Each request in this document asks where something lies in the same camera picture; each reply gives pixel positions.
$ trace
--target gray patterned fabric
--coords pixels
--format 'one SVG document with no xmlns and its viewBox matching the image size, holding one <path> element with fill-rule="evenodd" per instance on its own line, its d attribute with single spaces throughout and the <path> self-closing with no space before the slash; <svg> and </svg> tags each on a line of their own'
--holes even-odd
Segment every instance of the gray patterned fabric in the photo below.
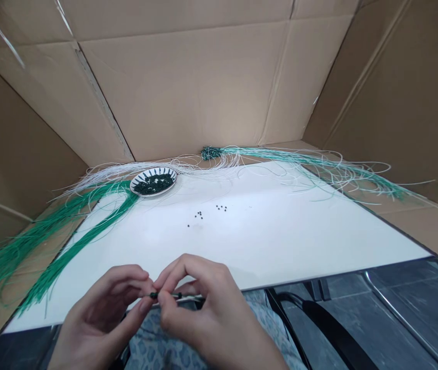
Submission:
<svg viewBox="0 0 438 370">
<path fill-rule="evenodd" d="M 257 320 L 281 351 L 289 368 L 306 370 L 281 318 L 270 309 L 265 292 L 256 290 L 243 295 Z M 184 306 L 188 309 L 196 309 L 193 302 L 186 303 Z M 139 331 L 131 339 L 131 355 L 126 370 L 209 368 L 189 345 L 166 335 L 159 325 L 159 320 L 160 310 L 151 310 Z"/>
</svg>

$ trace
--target gray tile floor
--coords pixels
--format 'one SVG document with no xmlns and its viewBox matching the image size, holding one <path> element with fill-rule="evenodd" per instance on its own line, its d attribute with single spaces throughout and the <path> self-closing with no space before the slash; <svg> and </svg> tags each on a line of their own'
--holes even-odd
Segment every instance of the gray tile floor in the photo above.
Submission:
<svg viewBox="0 0 438 370">
<path fill-rule="evenodd" d="M 371 270 L 374 284 L 438 352 L 438 264 L 434 259 Z M 331 300 L 320 302 L 355 338 L 379 369 L 438 369 L 435 360 L 371 292 L 359 273 L 327 278 Z M 311 299 L 303 284 L 276 288 Z M 328 340 L 291 303 L 286 313 L 314 369 L 346 369 Z M 46 369 L 51 328 L 0 336 L 0 369 Z"/>
</svg>

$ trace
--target bowl rim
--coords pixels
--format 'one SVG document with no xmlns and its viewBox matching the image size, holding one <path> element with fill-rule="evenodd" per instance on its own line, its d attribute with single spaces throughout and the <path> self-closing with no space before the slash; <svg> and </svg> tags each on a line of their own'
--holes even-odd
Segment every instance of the bowl rim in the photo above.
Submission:
<svg viewBox="0 0 438 370">
<path fill-rule="evenodd" d="M 162 169 L 169 169 L 170 171 L 172 171 L 172 172 L 176 175 L 176 178 L 174 179 L 174 181 L 173 181 L 173 183 L 172 183 L 171 185 L 169 185 L 166 189 L 161 190 L 160 192 L 155 193 L 155 194 L 147 194 L 147 195 L 143 195 L 143 194 L 140 194 L 140 193 L 136 192 L 135 190 L 133 190 L 132 185 L 133 185 L 134 181 L 141 182 L 141 180 L 138 179 L 138 176 L 139 176 L 140 174 L 142 174 L 142 173 L 144 173 L 144 172 L 147 172 L 147 171 L 151 171 L 151 170 L 159 169 L 159 168 L 162 168 Z M 137 194 L 137 195 L 140 196 L 140 197 L 143 197 L 143 198 L 153 197 L 153 196 L 156 196 L 156 195 L 161 195 L 161 194 L 163 194 L 163 193 L 169 191 L 169 190 L 170 190 L 170 189 L 176 184 L 176 182 L 178 181 L 178 176 L 179 176 L 179 173 L 177 173 L 174 169 L 172 169 L 172 168 L 170 168 L 170 167 L 166 167 L 166 166 L 152 167 L 152 168 L 149 168 L 149 169 L 146 169 L 146 170 L 144 170 L 144 171 L 139 172 L 138 174 L 136 174 L 136 175 L 133 177 L 133 179 L 130 181 L 130 191 L 131 191 L 132 193 L 134 193 L 134 194 Z"/>
</svg>

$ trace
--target table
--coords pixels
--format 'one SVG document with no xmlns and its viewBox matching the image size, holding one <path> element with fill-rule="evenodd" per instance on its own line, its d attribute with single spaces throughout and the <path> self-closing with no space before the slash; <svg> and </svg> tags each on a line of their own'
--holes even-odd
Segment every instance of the table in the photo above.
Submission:
<svg viewBox="0 0 438 370">
<path fill-rule="evenodd" d="M 140 200 L 66 266 L 49 300 L 13 318 L 5 332 L 62 323 L 111 266 L 139 264 L 155 280 L 183 253 L 225 263 L 242 290 L 430 256 L 328 184 L 307 190 L 312 182 L 290 163 L 236 171 L 223 182 L 179 176 L 168 193 Z M 102 199 L 66 247 L 122 202 L 122 195 Z"/>
</svg>

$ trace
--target white bowl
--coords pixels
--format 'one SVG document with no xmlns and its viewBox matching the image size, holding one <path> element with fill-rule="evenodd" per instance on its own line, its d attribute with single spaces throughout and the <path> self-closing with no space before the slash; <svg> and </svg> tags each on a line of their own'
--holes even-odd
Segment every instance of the white bowl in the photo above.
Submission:
<svg viewBox="0 0 438 370">
<path fill-rule="evenodd" d="M 164 189 L 158 193 L 148 194 L 148 195 L 143 195 L 143 194 L 140 194 L 140 193 L 136 192 L 135 190 L 133 190 L 133 188 L 135 187 L 136 184 L 138 184 L 140 182 L 145 182 L 145 179 L 147 177 L 154 176 L 154 175 L 163 175 L 163 174 L 170 174 L 171 179 L 173 180 L 173 183 L 171 185 L 169 185 L 166 189 Z M 172 170 L 171 168 L 168 168 L 168 167 L 151 168 L 149 170 L 145 170 L 144 172 L 139 173 L 137 176 L 135 176 L 133 178 L 132 182 L 130 182 L 130 190 L 132 191 L 132 193 L 135 193 L 141 197 L 151 197 L 151 196 L 160 195 L 160 194 L 165 193 L 169 189 L 171 189 L 176 184 L 177 178 L 178 178 L 178 174 L 176 173 L 176 171 Z"/>
</svg>

